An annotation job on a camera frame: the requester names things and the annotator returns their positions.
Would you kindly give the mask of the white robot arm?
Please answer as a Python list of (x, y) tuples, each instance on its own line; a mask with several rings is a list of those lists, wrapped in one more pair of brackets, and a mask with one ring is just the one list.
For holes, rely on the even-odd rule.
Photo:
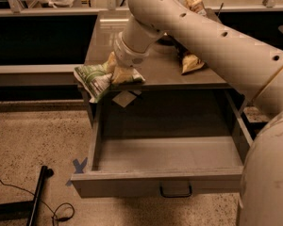
[(127, 3), (131, 17), (114, 43), (119, 65), (139, 66), (168, 34), (270, 116), (245, 159), (238, 225), (283, 226), (283, 51), (190, 11), (183, 0)]

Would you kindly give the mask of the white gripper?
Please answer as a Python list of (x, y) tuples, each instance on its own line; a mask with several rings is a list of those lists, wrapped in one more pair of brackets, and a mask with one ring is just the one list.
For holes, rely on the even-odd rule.
[(139, 67), (149, 56), (148, 51), (139, 53), (130, 49), (122, 35), (122, 32), (117, 35), (113, 44), (114, 52), (109, 54), (106, 66), (107, 73), (113, 73), (111, 83), (114, 85), (133, 82), (134, 69), (129, 67)]

